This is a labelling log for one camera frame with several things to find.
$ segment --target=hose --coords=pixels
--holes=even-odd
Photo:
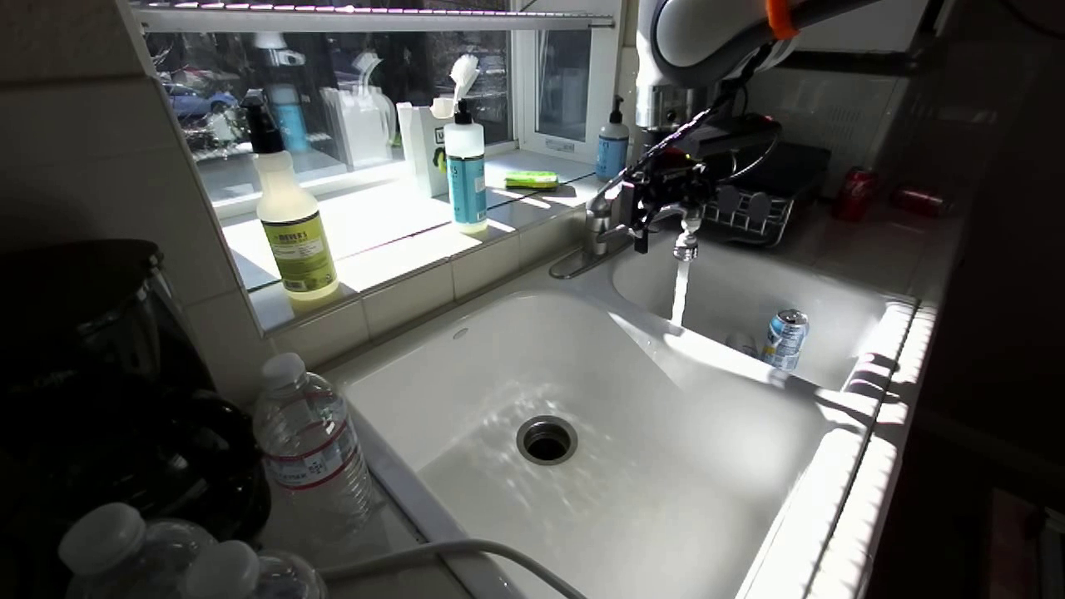
[[[540,565],[534,558],[530,558],[525,552],[515,552],[509,547],[499,542],[486,542],[486,538],[451,538],[451,542],[426,542],[406,552],[391,552],[382,558],[367,558],[367,562],[349,562],[349,565],[335,565],[335,569],[322,569],[319,574],[325,581],[340,581],[340,580],[362,580],[362,574],[375,574],[386,569],[403,569],[411,562],[426,562],[431,554],[470,554],[470,552],[491,552],[503,554],[521,569],[530,569],[533,574],[540,574],[544,584],[553,584],[558,595],[564,599],[585,599],[580,588],[571,588],[564,580],[558,580],[554,572],[548,572],[544,565]]]

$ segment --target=window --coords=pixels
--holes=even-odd
[[[447,198],[403,196],[395,209],[395,196],[382,206],[388,196],[367,188],[406,176],[395,105],[451,94],[449,66],[463,52],[478,62],[470,103],[490,149],[589,163],[615,70],[620,0],[601,4],[604,16],[525,14],[509,0],[138,0],[137,16],[243,284],[255,288],[275,266],[254,224],[259,188],[243,101],[259,97],[279,121],[325,230],[330,214],[359,224],[344,240],[330,230],[344,260],[449,224]]]

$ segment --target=black cable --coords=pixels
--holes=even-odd
[[[1010,0],[999,0],[999,6],[1014,16],[1022,25],[1035,29],[1039,35],[1065,39],[1065,29],[1051,29],[1039,20],[1031,20],[1026,10],[1017,10]]]

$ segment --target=cable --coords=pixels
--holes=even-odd
[[[362,574],[375,574],[375,572],[386,572],[386,569],[403,569],[403,565],[431,558],[431,554],[470,554],[470,552],[506,554],[509,562],[515,562],[515,565],[530,569],[533,574],[540,574],[558,595],[585,599],[580,588],[571,588],[564,580],[558,580],[554,572],[548,572],[544,565],[540,565],[525,552],[515,552],[509,547],[486,542],[486,538],[426,542],[426,547],[415,547],[415,549],[406,549],[406,552],[391,552],[391,554],[382,554],[382,558],[367,558],[367,562],[354,562],[354,565],[340,565],[340,569],[322,569],[322,580],[325,581],[362,580]]]
[[[1010,0],[999,0],[999,6],[1014,16],[1022,25],[1035,29],[1039,35],[1065,39],[1065,29],[1051,29],[1039,20],[1031,20],[1026,10],[1017,10]]]

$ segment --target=sink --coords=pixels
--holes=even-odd
[[[672,240],[657,240],[648,254],[623,255],[613,286],[624,304],[667,319],[674,264]],[[889,304],[869,288],[772,264],[764,254],[709,243],[693,254],[685,329],[758,352],[768,338],[764,322],[778,310],[808,316],[795,377],[837,388]]]
[[[713,255],[709,278],[747,275],[741,260]],[[634,260],[620,268],[620,288],[657,304],[632,297],[634,268]],[[768,294],[778,275],[758,284],[764,299],[752,310],[740,288],[700,284],[700,294],[726,297],[720,314],[740,322],[762,322],[778,310]],[[801,310],[817,326],[829,306]],[[875,314],[851,310],[859,326]],[[657,331],[562,288],[471,304],[330,377],[466,537],[613,599],[736,595],[831,429],[813,399],[667,352]],[[499,569],[521,595],[553,595],[521,569]]]

